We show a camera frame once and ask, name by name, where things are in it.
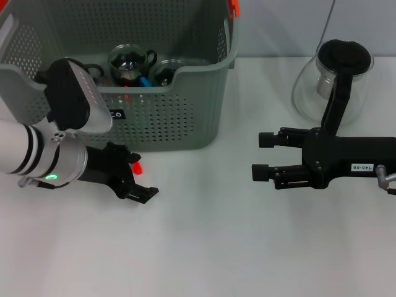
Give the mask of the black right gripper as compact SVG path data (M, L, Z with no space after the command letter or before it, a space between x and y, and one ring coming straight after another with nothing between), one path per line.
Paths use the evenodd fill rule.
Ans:
M304 165L253 164L252 180L273 181L277 190L325 189L341 177L377 178L381 189L395 181L394 137L339 137L320 129L281 127L277 134L259 133L260 148L301 148Z

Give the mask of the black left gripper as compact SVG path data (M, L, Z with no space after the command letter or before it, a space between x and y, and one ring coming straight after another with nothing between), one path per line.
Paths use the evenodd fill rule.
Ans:
M146 204L159 193L159 189L136 184L130 165L140 159L138 153L130 151L125 145L112 142L108 142L103 149L87 147L87 164L78 180L104 184L120 199Z

